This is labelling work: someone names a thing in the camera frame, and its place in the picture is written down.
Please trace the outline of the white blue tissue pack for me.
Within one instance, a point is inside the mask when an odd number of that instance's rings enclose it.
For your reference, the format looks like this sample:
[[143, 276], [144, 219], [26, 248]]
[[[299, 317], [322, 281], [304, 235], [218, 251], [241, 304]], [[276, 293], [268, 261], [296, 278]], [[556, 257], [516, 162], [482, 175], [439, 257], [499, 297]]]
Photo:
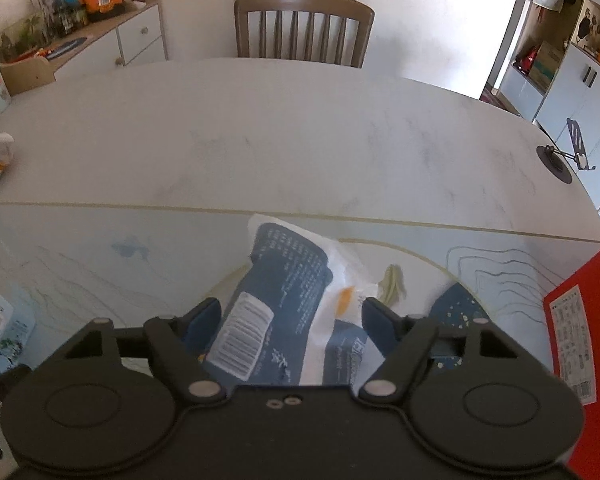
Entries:
[[349, 248], [273, 217], [249, 219], [250, 267], [204, 350], [225, 387], [350, 386], [378, 285]]

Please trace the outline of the black phone stand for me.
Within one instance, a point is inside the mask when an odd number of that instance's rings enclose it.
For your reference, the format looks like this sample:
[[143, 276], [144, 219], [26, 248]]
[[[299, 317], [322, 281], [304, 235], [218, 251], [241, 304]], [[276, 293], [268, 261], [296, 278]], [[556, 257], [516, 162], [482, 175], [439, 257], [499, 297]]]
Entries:
[[588, 161], [580, 125], [575, 120], [567, 118], [566, 126], [572, 145], [571, 152], [565, 152], [554, 144], [546, 144], [539, 145], [536, 148], [536, 154], [540, 162], [555, 178], [562, 183], [571, 184], [573, 177], [568, 168], [568, 162], [574, 162], [579, 171], [594, 171], [596, 167]]

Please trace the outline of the wooden tray box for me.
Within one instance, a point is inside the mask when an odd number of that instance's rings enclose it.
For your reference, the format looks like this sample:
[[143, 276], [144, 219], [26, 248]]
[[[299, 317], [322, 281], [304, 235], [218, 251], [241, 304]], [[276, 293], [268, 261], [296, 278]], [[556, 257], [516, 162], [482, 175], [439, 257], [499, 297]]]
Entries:
[[15, 63], [0, 63], [0, 72], [12, 96], [56, 81], [50, 62], [42, 56], [34, 56]]

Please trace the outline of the far wooden chair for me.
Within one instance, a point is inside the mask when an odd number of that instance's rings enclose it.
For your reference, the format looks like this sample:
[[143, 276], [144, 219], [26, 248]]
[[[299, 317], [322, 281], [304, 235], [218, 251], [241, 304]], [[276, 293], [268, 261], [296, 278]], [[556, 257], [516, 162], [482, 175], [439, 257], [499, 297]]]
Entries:
[[235, 0], [237, 55], [360, 68], [374, 18], [358, 0]]

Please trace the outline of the white wall cabinets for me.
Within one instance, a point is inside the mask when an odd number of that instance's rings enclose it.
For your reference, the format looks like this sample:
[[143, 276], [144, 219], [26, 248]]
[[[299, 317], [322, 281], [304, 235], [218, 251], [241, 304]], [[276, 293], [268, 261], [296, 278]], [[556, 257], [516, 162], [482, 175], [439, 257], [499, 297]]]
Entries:
[[581, 180], [600, 212], [600, 0], [564, 0], [560, 12], [528, 0], [498, 97], [563, 151], [571, 148], [566, 119], [580, 125], [596, 167]]

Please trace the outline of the white side cabinet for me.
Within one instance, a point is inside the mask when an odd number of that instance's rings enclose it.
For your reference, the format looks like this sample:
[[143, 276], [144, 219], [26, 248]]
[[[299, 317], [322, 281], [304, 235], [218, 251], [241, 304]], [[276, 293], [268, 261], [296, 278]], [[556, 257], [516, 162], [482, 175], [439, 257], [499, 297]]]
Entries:
[[132, 1], [125, 13], [88, 25], [50, 48], [46, 60], [56, 81], [163, 62], [168, 50], [161, 0]]

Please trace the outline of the red cardboard shoe box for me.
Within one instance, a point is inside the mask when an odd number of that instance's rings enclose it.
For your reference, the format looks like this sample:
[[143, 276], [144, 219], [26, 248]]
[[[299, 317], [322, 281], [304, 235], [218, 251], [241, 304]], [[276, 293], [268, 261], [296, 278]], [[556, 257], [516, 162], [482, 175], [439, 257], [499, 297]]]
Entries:
[[600, 479], [600, 251], [543, 300], [554, 373], [584, 409], [584, 427], [569, 466]]

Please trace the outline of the small light blue carton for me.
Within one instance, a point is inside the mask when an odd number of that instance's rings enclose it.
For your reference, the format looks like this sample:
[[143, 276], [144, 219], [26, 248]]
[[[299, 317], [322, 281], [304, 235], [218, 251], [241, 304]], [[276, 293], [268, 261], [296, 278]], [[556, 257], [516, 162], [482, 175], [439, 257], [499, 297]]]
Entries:
[[26, 302], [14, 306], [0, 295], [0, 375], [19, 364], [34, 326], [34, 314]]

